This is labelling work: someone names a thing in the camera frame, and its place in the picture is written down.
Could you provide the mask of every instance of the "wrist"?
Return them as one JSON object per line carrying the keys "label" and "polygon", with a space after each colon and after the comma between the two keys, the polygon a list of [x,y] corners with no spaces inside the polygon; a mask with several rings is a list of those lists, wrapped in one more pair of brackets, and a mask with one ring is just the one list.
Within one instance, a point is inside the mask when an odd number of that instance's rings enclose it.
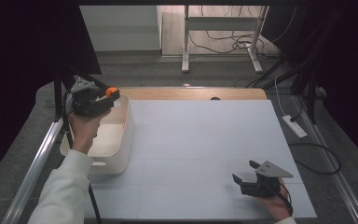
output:
{"label": "wrist", "polygon": [[76,138],[74,144],[72,145],[72,150],[89,154],[90,148],[92,146],[92,139],[87,138]]}
{"label": "wrist", "polygon": [[296,224],[296,221],[293,217],[287,217],[279,222],[275,222],[275,224]]}
{"label": "wrist", "polygon": [[289,214],[289,212],[287,212],[287,211],[286,211],[286,212],[281,211],[281,212],[272,214],[272,217],[274,218],[274,220],[275,220],[276,222],[279,222],[279,221],[282,221],[282,220],[284,220],[284,219],[286,219],[286,218],[289,218],[289,217],[290,217],[290,214]]}

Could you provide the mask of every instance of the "metal stand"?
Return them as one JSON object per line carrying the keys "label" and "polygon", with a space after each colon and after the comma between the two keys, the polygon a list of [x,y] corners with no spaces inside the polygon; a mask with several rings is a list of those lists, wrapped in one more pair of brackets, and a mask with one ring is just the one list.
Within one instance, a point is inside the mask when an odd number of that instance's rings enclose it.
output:
{"label": "metal stand", "polygon": [[189,45],[188,36],[189,31],[255,31],[252,43],[247,45],[249,57],[257,73],[262,73],[260,62],[257,59],[255,52],[255,45],[257,44],[260,35],[261,27],[263,26],[266,17],[267,7],[262,7],[258,18],[241,17],[241,18],[226,18],[226,17],[189,17],[188,6],[185,6],[185,41],[182,52],[182,72],[188,73],[189,67]]}

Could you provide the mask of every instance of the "person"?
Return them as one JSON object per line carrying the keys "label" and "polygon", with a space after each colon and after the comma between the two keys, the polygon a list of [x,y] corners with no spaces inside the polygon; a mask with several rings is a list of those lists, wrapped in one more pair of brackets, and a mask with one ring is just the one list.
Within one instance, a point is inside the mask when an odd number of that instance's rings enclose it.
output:
{"label": "person", "polygon": [[[74,133],[72,149],[68,151],[62,165],[53,170],[42,189],[39,204],[34,209],[28,223],[83,223],[84,205],[89,190],[87,175],[93,159],[87,154],[96,136],[101,119],[110,110],[92,119],[69,115],[69,123]],[[287,192],[281,194],[287,198]],[[277,224],[293,224],[284,202],[278,197],[257,198],[268,212],[278,221]]]}

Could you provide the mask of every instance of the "hand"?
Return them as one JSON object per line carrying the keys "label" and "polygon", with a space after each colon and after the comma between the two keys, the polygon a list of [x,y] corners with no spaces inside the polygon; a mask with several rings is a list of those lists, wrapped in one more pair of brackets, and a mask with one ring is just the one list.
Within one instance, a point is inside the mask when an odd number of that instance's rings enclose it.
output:
{"label": "hand", "polygon": [[[280,194],[287,199],[287,191],[283,187],[281,187]],[[264,204],[269,212],[269,214],[274,218],[275,221],[281,221],[287,217],[290,217],[289,210],[287,209],[286,204],[282,199],[278,196],[274,196],[272,198],[257,198],[262,204]]]}
{"label": "hand", "polygon": [[95,118],[84,118],[74,113],[69,115],[69,123],[71,124],[72,132],[75,140],[72,145],[72,150],[88,154],[92,147],[93,139],[97,135],[100,121],[103,117],[110,113],[111,109]]}

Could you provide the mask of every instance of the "power strip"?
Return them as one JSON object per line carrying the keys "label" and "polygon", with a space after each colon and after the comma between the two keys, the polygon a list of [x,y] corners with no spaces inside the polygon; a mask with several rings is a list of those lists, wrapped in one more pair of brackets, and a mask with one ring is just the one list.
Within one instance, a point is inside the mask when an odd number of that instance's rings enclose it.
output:
{"label": "power strip", "polygon": [[307,136],[307,133],[297,124],[297,122],[290,121],[290,115],[282,117],[283,121],[289,126],[289,128],[297,135],[298,138]]}

